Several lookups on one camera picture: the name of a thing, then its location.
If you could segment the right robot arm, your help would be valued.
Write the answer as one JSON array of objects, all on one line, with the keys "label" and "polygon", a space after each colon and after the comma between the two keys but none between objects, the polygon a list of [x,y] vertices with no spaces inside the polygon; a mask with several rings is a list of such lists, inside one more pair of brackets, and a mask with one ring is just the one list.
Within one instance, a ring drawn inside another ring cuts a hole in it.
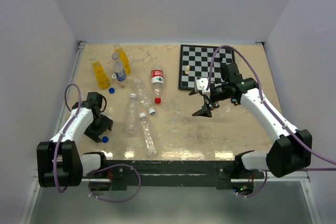
[{"label": "right robot arm", "polygon": [[272,142],[268,153],[246,151],[235,156],[232,173],[246,178],[253,170],[270,171],[280,178],[311,164],[312,135],[288,122],[259,88],[253,78],[243,78],[235,63],[222,64],[222,82],[212,87],[207,78],[197,78],[190,95],[203,96],[204,105],[193,116],[212,117],[216,102],[231,99],[234,105],[245,107],[262,126]]}]

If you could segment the yellow tea bottle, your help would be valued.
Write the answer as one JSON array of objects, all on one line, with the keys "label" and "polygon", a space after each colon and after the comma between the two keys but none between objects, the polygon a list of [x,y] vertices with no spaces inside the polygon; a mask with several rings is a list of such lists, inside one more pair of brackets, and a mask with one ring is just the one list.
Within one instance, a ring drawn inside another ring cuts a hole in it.
[{"label": "yellow tea bottle", "polygon": [[113,46],[114,46],[114,53],[119,54],[119,57],[124,64],[125,72],[127,75],[129,75],[131,72],[130,63],[124,49],[120,46],[120,44],[114,44]]}]

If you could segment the clear bottle white cap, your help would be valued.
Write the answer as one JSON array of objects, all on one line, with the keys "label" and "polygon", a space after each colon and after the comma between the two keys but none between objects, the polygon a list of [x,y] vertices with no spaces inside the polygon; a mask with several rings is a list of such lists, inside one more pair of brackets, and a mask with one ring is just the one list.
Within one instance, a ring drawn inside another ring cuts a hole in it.
[{"label": "clear bottle white cap", "polygon": [[126,113],[126,132],[129,135],[134,135],[137,131],[136,114],[137,114],[137,96],[135,93],[130,94],[129,103],[127,105]]}]

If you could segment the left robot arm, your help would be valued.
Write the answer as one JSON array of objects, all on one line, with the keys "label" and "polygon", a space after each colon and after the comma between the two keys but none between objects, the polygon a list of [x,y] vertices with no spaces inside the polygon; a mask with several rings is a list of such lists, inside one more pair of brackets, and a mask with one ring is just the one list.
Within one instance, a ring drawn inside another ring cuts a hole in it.
[{"label": "left robot arm", "polygon": [[77,144],[82,136],[96,143],[102,135],[111,131],[113,121],[103,115],[106,98],[97,92],[89,92],[87,99],[75,103],[71,115],[61,130],[50,141],[37,146],[38,181],[41,187],[78,186],[82,177],[92,173],[97,178],[108,174],[109,165],[102,152],[80,155]]}]

